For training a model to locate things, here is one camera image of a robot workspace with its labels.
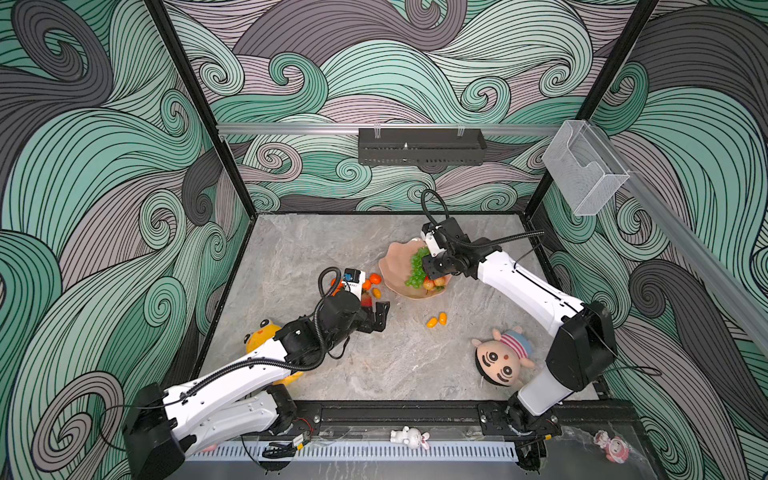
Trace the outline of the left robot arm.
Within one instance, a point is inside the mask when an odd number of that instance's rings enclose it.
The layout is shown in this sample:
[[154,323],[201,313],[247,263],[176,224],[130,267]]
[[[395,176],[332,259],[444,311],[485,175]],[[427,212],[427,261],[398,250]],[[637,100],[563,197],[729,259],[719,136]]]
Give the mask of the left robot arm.
[[213,372],[168,387],[149,384],[128,406],[121,429],[133,479],[165,479],[192,455],[246,433],[279,434],[295,417],[283,382],[319,368],[356,332],[385,330],[387,301],[366,302],[364,274],[329,267],[312,313],[268,333],[261,344]]

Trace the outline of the pink fruit bowl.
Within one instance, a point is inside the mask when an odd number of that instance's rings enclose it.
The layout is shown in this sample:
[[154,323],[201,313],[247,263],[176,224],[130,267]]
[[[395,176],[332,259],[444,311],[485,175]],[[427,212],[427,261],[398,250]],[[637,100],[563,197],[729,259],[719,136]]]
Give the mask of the pink fruit bowl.
[[412,239],[407,242],[391,243],[383,258],[379,260],[378,266],[383,277],[384,285],[394,293],[412,300],[424,300],[444,293],[452,280],[451,275],[446,275],[447,282],[445,286],[436,287],[432,291],[427,291],[424,287],[420,289],[411,288],[405,285],[405,281],[410,273],[410,257],[426,244],[421,239]]

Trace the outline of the green grape bunch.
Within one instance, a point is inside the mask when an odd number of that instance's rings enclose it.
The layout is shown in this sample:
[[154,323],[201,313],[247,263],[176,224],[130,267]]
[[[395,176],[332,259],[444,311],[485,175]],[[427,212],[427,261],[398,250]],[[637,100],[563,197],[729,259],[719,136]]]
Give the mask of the green grape bunch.
[[425,273],[422,259],[428,255],[429,249],[427,247],[421,247],[410,257],[411,269],[405,281],[406,286],[416,289],[423,287],[423,284],[427,279],[427,274]]

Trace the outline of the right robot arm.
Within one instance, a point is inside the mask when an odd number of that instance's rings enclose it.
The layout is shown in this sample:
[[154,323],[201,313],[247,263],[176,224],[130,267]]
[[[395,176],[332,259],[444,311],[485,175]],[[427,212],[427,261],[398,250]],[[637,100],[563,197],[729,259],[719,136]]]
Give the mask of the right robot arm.
[[586,303],[529,272],[502,249],[513,236],[472,241],[451,215],[443,221],[432,215],[427,219],[422,227],[429,250],[422,259],[427,277],[476,279],[512,300],[552,338],[542,370],[509,400],[515,429],[532,429],[553,406],[582,391],[614,362],[614,327],[603,303]]

